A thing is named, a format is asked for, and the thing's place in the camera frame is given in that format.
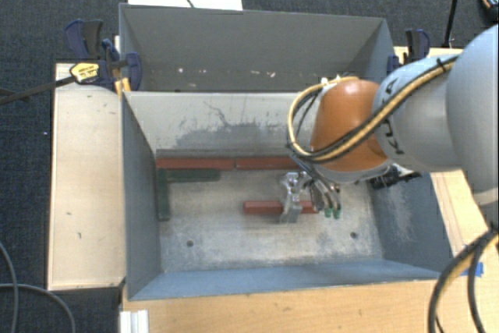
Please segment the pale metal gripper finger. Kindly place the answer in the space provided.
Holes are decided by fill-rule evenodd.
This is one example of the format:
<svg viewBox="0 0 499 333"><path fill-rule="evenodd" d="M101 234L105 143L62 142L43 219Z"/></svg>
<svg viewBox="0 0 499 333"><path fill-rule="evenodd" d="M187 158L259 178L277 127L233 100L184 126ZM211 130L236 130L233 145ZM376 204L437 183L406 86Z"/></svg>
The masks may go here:
<svg viewBox="0 0 499 333"><path fill-rule="evenodd" d="M281 186L284 190L281 203L293 204L300 201L300 196L309 182L309 175L303 171L287 172L281 178Z"/></svg>
<svg viewBox="0 0 499 333"><path fill-rule="evenodd" d="M284 206L279 217L279 222L282 224L296 223L303 211L303 206L300 203L290 203Z"/></svg>

